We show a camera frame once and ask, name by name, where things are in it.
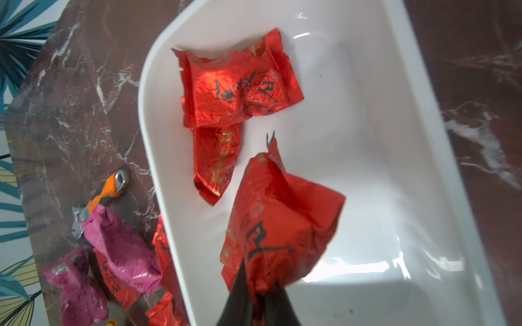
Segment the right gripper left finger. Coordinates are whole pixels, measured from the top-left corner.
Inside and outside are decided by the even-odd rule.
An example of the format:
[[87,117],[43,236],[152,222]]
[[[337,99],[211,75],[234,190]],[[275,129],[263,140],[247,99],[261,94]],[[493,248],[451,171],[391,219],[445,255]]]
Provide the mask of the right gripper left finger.
[[242,262],[217,326],[252,326],[253,303]]

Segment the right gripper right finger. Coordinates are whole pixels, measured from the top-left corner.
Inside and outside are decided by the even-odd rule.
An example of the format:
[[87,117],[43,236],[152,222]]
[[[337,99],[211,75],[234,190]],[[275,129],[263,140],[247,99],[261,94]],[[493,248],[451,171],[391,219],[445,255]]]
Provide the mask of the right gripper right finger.
[[286,290],[279,284],[265,296],[265,322],[267,326],[301,326]]

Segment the wide red tea bag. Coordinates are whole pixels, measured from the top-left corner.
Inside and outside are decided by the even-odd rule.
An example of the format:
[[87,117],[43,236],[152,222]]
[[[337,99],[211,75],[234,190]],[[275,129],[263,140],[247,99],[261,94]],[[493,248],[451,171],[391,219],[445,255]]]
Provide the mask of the wide red tea bag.
[[153,309],[147,311],[149,326],[189,326],[183,300],[167,292]]

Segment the small red tea bag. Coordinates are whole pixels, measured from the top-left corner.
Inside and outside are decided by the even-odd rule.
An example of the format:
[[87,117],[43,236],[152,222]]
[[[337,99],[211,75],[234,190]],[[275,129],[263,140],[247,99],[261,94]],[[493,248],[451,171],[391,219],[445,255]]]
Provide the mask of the small red tea bag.
[[108,266],[107,258],[97,249],[93,249],[97,263],[100,267],[105,286],[115,299],[122,305],[122,309],[129,309],[141,296],[136,289],[119,279]]

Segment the pink tea bag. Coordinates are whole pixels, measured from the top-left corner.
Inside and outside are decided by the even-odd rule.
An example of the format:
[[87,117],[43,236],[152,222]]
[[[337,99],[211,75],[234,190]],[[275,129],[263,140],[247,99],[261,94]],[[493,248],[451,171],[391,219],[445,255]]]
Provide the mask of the pink tea bag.
[[77,247],[58,262],[46,266],[47,282],[61,289],[63,325],[94,325],[108,319],[107,299],[95,278],[83,247]]
[[82,222],[86,240],[107,259],[111,271],[140,293],[161,288],[162,275],[155,252],[131,225],[103,205]]

